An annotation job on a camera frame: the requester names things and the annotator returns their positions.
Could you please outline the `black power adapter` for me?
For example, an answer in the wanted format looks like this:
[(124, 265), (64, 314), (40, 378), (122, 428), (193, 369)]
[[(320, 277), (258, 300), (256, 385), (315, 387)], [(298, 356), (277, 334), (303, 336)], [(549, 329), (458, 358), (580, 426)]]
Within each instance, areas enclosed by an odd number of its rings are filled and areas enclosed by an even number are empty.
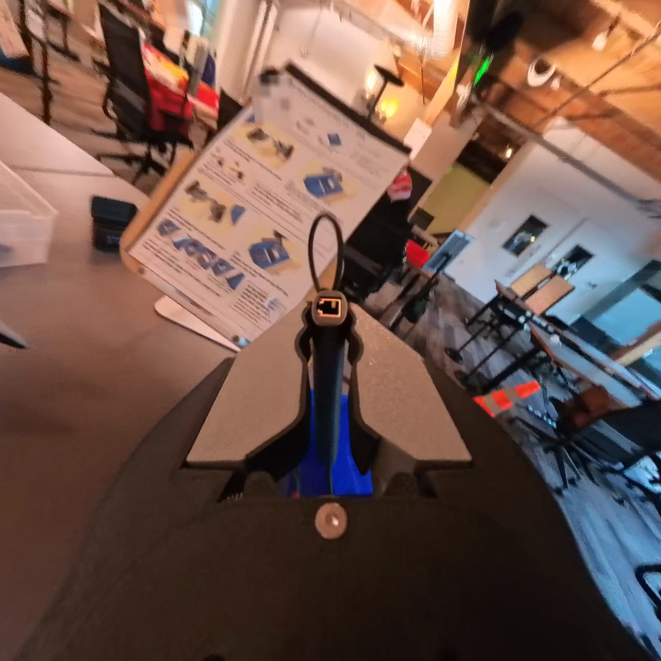
[(130, 202), (92, 196), (92, 245), (101, 252), (119, 252), (121, 237), (138, 212)]

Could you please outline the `black pole stand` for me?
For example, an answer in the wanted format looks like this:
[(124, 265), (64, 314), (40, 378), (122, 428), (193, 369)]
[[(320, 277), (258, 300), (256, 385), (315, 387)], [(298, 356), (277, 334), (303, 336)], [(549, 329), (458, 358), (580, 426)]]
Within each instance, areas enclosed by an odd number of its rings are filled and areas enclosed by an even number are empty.
[(384, 111), (380, 111), (379, 108), (379, 103), (381, 101), (381, 97), (384, 95), (384, 92), (388, 85), (395, 87), (395, 88), (401, 88), (405, 86), (404, 81), (394, 72), (391, 70), (385, 68), (382, 65), (375, 64), (374, 65), (374, 70), (378, 74), (378, 76), (381, 78), (381, 85), (378, 89), (378, 91), (375, 93), (373, 100), (371, 102), (371, 105), (368, 110), (368, 119), (369, 120), (374, 120), (375, 116), (378, 116), (379, 118), (384, 117), (386, 118), (387, 115)]

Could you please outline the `black mesh back chair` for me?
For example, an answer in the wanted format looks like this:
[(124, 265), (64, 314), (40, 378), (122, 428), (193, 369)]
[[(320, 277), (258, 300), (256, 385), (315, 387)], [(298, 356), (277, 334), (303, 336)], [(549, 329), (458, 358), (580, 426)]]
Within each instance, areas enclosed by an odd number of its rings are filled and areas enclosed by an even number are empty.
[(164, 119), (153, 120), (138, 30), (104, 5), (99, 7), (99, 14), (108, 62), (102, 109), (113, 121), (114, 132), (95, 131), (95, 134), (123, 145), (142, 145), (144, 153), (99, 152), (96, 158), (135, 165), (132, 184), (151, 172), (161, 177), (173, 164), (180, 146), (193, 148), (192, 120), (171, 113), (166, 113)]

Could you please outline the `wooden top black desk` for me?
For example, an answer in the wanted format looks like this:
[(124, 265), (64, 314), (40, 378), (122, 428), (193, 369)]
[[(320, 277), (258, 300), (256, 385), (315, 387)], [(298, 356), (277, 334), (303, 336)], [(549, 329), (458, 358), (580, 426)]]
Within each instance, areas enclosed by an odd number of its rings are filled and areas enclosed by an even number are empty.
[(523, 331), (532, 328), (547, 330), (546, 315), (556, 304), (574, 292), (563, 275), (546, 266), (534, 266), (518, 277), (511, 285), (494, 282), (495, 296), (483, 304), (465, 322), (467, 330), (473, 330), (458, 348), (446, 348), (447, 357), (458, 366), (464, 365), (464, 351), (478, 339), (491, 340), (492, 346), (468, 371), (455, 371), (458, 382), (474, 387), (480, 379), (482, 368), (508, 347)]

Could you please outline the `orange traffic cone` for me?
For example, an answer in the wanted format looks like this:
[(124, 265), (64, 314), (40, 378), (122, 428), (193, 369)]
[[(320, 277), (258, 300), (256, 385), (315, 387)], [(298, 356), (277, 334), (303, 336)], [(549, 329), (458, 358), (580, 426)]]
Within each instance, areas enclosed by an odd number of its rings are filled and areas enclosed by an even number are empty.
[(479, 395), (473, 398), (473, 401), (491, 418), (500, 416), (521, 403), (532, 395), (541, 391), (541, 384), (538, 381), (529, 381), (514, 387), (500, 389), (489, 392), (486, 395)]

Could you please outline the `dark grey usb hub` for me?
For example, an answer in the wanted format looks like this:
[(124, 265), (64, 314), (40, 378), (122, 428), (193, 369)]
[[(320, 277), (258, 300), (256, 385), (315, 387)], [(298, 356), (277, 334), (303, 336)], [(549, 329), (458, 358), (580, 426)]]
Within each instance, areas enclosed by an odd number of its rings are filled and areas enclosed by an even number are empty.
[(302, 349), (311, 372), (311, 443), (315, 463), (329, 479), (338, 454), (346, 346), (351, 330), (345, 295), (324, 288), (304, 311)]

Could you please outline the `clear plastic bin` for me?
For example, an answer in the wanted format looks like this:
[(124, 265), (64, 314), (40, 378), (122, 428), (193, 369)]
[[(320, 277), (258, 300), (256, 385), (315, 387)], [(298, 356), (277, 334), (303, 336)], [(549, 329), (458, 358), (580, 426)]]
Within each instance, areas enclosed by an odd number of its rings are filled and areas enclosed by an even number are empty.
[(48, 261), (58, 212), (1, 163), (1, 268)]

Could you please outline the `red storage crate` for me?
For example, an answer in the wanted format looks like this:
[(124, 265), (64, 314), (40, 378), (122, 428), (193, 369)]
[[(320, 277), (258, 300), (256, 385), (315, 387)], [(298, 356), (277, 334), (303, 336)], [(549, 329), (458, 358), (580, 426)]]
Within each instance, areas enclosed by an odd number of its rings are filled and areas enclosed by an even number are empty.
[(141, 54), (153, 120), (164, 119), (166, 113), (171, 113), (189, 121), (198, 120), (208, 128), (216, 127), (219, 95), (212, 87), (201, 81), (192, 91), (186, 70), (150, 44), (142, 45)]

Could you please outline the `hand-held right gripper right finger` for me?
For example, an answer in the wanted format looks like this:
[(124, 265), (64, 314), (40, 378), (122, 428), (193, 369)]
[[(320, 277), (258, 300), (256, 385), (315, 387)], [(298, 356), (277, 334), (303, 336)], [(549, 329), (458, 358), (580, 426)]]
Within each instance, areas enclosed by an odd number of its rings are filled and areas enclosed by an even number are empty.
[(424, 360), (360, 307), (351, 307), (350, 447), (361, 474), (469, 467), (472, 457)]

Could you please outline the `silver ventilation duct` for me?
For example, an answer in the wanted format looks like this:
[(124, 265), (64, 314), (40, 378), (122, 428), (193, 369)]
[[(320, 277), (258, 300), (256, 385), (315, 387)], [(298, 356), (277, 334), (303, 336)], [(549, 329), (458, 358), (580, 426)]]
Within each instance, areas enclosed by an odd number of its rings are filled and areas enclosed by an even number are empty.
[(429, 28), (421, 42), (421, 54), (441, 59), (455, 49), (460, 1), (410, 1), (410, 9), (421, 25)]

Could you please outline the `printed instruction sheet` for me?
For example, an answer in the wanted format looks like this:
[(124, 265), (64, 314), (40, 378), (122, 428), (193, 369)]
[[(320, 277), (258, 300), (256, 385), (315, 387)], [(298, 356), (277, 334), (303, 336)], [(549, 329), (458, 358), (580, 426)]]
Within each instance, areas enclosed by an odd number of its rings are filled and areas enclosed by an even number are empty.
[(201, 152), (130, 249), (165, 292), (242, 347), (313, 288), (315, 217), (344, 240), (397, 175), (410, 148), (288, 63)]

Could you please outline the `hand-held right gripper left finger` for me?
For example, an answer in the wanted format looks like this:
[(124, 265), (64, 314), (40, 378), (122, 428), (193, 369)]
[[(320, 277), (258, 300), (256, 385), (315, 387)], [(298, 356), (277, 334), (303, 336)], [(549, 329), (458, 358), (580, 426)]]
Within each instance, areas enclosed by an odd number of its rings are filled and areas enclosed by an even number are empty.
[(280, 479), (310, 437), (309, 305), (298, 305), (236, 357), (186, 457), (194, 468)]

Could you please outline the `blue plastic bin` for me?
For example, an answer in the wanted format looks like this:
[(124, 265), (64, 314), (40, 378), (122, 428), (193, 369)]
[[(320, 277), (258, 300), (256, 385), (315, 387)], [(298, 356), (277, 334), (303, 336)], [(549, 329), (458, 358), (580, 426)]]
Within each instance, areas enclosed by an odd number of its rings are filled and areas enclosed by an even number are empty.
[[(310, 436), (307, 452), (302, 461), (287, 475), (285, 480), (285, 494), (287, 497), (294, 499), (299, 497), (313, 498), (328, 494), (325, 487), (326, 472), (318, 459), (313, 402), (311, 402), (310, 411)], [(348, 396), (346, 394), (341, 395), (338, 450), (332, 466), (331, 476), (333, 494), (339, 496), (369, 496), (374, 492), (371, 473), (361, 474), (352, 455)]]

